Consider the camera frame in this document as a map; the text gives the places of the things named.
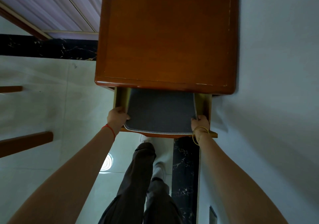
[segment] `white tile floor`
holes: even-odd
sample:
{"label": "white tile floor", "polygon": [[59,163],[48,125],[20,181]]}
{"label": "white tile floor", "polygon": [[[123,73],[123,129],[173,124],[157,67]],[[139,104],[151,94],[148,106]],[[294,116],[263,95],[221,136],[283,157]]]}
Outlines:
{"label": "white tile floor", "polygon": [[[0,224],[60,165],[106,124],[114,93],[95,85],[95,62],[0,56],[0,85],[22,85],[0,94],[0,140],[53,131],[54,141],[0,159]],[[120,133],[110,150],[113,166],[99,174],[78,218],[97,223],[115,197],[138,146],[139,134]],[[154,139],[171,188],[173,140]]]}

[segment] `dark gray trousers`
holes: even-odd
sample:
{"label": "dark gray trousers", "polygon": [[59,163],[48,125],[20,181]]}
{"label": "dark gray trousers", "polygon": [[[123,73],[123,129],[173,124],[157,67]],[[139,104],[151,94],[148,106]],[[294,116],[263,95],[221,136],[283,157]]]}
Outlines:
{"label": "dark gray trousers", "polygon": [[155,149],[142,143],[133,154],[117,196],[103,213],[99,224],[181,224],[181,214],[169,196],[169,187],[153,178]]}

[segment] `hand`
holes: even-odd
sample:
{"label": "hand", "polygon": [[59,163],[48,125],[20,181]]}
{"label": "hand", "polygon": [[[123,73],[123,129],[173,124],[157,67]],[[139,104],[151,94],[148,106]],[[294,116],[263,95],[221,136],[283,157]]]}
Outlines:
{"label": "hand", "polygon": [[192,127],[193,131],[195,128],[200,127],[198,129],[196,129],[194,132],[194,134],[196,136],[196,140],[197,140],[197,142],[199,142],[200,135],[203,133],[207,133],[207,130],[205,128],[207,128],[208,130],[210,129],[209,122],[204,115],[199,115],[198,120],[196,120],[194,118],[191,119],[191,124],[192,124],[191,127]]}
{"label": "hand", "polygon": [[126,120],[130,120],[130,116],[124,111],[124,107],[116,107],[109,111],[107,116],[107,124],[113,129],[117,135]]}

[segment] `white sneaker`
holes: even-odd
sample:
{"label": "white sneaker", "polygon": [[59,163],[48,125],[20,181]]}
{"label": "white sneaker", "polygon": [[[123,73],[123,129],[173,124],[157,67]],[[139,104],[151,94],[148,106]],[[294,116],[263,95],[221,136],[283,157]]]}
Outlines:
{"label": "white sneaker", "polygon": [[152,142],[153,142],[153,139],[151,137],[146,137],[146,136],[141,134],[139,144],[141,144],[141,143],[152,143]]}
{"label": "white sneaker", "polygon": [[158,162],[156,165],[153,167],[153,175],[152,178],[157,177],[162,179],[165,182],[166,178],[166,171],[163,162]]}

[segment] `red string bracelet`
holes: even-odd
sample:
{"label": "red string bracelet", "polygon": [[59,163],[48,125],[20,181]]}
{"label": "red string bracelet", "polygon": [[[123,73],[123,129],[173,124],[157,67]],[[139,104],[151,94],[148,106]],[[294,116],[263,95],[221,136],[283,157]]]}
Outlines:
{"label": "red string bracelet", "polygon": [[105,128],[105,127],[108,127],[108,128],[112,131],[113,136],[114,136],[114,140],[115,140],[115,133],[114,133],[113,129],[112,129],[108,124],[106,124],[105,126],[103,126],[102,129]]}

